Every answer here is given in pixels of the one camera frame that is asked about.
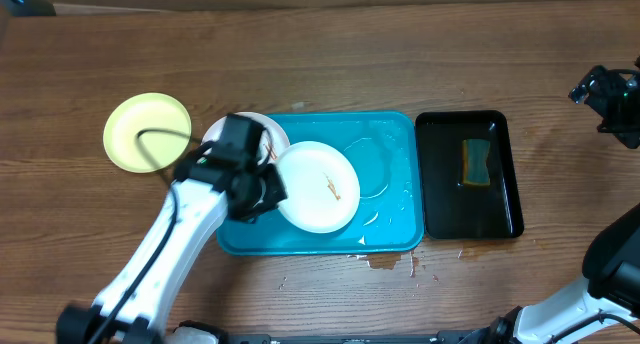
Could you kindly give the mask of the yellow green plate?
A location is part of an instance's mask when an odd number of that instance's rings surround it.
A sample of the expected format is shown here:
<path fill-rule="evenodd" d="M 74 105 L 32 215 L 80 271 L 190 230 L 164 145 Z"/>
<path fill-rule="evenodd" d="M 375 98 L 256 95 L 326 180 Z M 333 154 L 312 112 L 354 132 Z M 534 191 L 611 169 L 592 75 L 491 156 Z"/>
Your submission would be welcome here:
<path fill-rule="evenodd" d="M 125 100 L 110 114 L 103 146 L 119 168 L 148 173 L 166 168 L 182 155 L 191 129 L 190 115 L 177 99 L 143 93 Z"/>

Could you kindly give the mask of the green yellow sponge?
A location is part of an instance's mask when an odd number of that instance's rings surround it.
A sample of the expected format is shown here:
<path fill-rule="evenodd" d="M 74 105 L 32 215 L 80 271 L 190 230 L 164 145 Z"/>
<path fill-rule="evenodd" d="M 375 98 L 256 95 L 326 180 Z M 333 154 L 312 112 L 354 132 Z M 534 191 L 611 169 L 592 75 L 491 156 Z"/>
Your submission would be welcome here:
<path fill-rule="evenodd" d="M 466 139 L 462 142 L 462 179 L 468 186 L 486 187 L 491 183 L 487 160 L 490 142 L 484 139 Z"/>

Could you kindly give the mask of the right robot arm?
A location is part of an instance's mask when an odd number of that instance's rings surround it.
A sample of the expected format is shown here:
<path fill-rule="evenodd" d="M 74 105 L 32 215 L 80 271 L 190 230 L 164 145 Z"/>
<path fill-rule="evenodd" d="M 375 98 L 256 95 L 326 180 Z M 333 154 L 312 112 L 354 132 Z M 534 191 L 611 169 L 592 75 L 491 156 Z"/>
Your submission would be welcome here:
<path fill-rule="evenodd" d="M 639 147 L 639 70 L 596 65 L 568 97 L 602 118 L 600 133 Z M 548 299 L 516 307 L 490 326 L 457 339 L 464 343 L 577 343 L 612 325 L 637 333 L 639 319 L 639 207 L 599 233 L 581 276 Z"/>

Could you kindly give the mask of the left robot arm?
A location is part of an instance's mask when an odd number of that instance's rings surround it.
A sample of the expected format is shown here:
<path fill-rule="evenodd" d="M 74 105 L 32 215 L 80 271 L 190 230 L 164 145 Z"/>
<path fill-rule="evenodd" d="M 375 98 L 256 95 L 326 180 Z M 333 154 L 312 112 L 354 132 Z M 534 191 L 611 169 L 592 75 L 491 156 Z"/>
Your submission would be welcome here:
<path fill-rule="evenodd" d="M 67 306 L 59 343 L 160 343 L 168 315 L 203 246 L 226 219 L 254 222 L 287 194 L 269 154 L 271 134 L 252 117 L 229 114 L 215 141 L 188 152 L 165 182 L 161 212 L 122 272 L 90 308 Z"/>

